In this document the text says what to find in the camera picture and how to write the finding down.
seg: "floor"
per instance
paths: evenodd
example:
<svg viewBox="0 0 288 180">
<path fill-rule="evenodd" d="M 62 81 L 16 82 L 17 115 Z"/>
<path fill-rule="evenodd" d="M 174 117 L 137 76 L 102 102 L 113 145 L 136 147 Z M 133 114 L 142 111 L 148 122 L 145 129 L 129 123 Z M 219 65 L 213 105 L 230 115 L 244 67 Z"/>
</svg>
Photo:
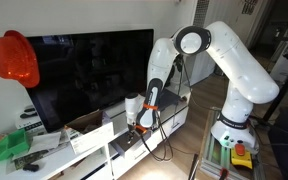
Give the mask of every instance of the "floor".
<svg viewBox="0 0 288 180">
<path fill-rule="evenodd" d="M 270 67 L 265 60 L 260 61 Z M 189 103 L 189 111 L 186 123 L 173 133 L 169 140 L 173 147 L 173 158 L 169 162 L 157 162 L 151 155 L 146 156 L 137 165 L 124 174 L 121 180 L 132 179 L 187 179 L 190 172 L 193 154 L 199 153 L 204 134 L 209 107 L 222 107 L 226 97 L 228 79 L 225 76 L 211 75 L 205 80 L 192 86 L 192 96 Z M 280 106 L 288 106 L 288 93 L 282 100 Z M 253 115 L 263 117 L 269 104 L 255 105 Z M 270 122 L 278 115 L 278 108 L 271 117 Z M 266 129 L 258 129 L 263 143 L 269 143 Z M 162 156 L 163 144 L 153 151 L 157 156 Z M 270 146 L 261 146 L 262 156 L 267 179 L 282 179 Z"/>
</svg>

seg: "television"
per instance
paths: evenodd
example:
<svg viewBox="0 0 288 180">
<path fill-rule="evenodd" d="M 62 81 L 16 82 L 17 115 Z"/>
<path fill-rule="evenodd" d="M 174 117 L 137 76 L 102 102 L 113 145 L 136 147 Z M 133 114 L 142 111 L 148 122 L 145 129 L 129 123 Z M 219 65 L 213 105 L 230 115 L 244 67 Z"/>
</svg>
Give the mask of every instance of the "television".
<svg viewBox="0 0 288 180">
<path fill-rule="evenodd" d="M 40 82 L 26 90 L 46 130 L 144 92 L 153 34 L 143 29 L 27 37 Z"/>
</svg>

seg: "cabinet drawer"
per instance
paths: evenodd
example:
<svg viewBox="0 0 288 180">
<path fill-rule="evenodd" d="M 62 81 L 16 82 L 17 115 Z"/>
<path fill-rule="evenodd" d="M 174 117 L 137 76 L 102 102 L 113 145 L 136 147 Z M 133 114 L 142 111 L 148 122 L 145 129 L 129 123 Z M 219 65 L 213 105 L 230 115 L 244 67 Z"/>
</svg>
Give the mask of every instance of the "cabinet drawer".
<svg viewBox="0 0 288 180">
<path fill-rule="evenodd" d="M 171 134 L 185 123 L 187 111 L 188 107 L 184 108 L 181 112 L 176 114 L 174 123 L 172 123 Z"/>
<path fill-rule="evenodd" d="M 142 160 L 145 156 L 149 155 L 148 150 L 144 145 L 140 146 L 136 151 L 133 153 L 125 154 L 125 157 L 119 156 L 115 160 L 112 161 L 114 178 L 118 179 L 122 176 L 126 171 L 128 171 L 131 167 L 133 167 L 136 163 Z"/>
<path fill-rule="evenodd" d="M 153 137 L 150 137 L 147 141 L 146 141 L 147 146 L 150 148 L 151 151 L 153 151 L 156 146 L 157 143 L 155 141 L 155 139 Z M 135 161 L 139 161 L 141 160 L 143 157 L 145 157 L 147 154 L 149 153 L 149 151 L 147 150 L 147 148 L 145 147 L 144 144 L 142 144 L 138 149 L 136 149 L 133 152 L 128 152 L 128 154 L 125 154 L 125 158 L 126 159 L 130 159 L 130 160 L 135 160 Z"/>
<path fill-rule="evenodd" d="M 100 148 L 93 152 L 85 159 L 75 165 L 65 169 L 59 180 L 82 179 L 92 171 L 95 171 L 106 162 L 106 154 L 104 148 Z"/>
</svg>

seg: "white wall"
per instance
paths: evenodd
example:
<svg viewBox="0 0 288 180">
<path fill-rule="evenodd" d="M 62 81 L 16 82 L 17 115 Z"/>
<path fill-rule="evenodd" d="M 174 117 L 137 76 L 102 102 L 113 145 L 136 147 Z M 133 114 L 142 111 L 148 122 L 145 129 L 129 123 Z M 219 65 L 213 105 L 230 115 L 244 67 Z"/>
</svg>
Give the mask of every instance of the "white wall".
<svg viewBox="0 0 288 180">
<path fill-rule="evenodd" d="M 251 30 L 256 26 L 256 17 L 261 16 L 259 9 L 263 5 L 263 1 L 258 1 L 252 15 L 242 14 L 243 1 L 241 0 L 210 0 L 207 9 L 204 27 L 215 21 L 223 21 L 229 25 L 235 33 L 240 37 L 241 41 L 248 46 L 252 39 Z M 189 60 L 195 58 L 195 64 L 191 75 L 191 84 L 195 84 L 214 71 L 215 62 L 207 54 L 200 53 L 196 57 L 190 57 Z"/>
<path fill-rule="evenodd" d="M 0 36 L 15 29 L 25 36 L 154 28 L 155 39 L 192 23 L 196 0 L 86 1 L 0 0 Z M 0 78 L 0 133 L 31 101 L 13 80 Z"/>
</svg>

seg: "green box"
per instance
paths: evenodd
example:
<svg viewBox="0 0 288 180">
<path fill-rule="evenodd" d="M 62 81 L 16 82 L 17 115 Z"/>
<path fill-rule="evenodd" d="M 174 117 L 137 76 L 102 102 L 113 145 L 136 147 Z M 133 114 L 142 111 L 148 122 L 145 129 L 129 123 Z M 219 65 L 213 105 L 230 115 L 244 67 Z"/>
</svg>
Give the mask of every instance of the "green box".
<svg viewBox="0 0 288 180">
<path fill-rule="evenodd" d="M 0 141 L 0 161 L 28 150 L 30 145 L 24 129 L 19 129 Z"/>
</svg>

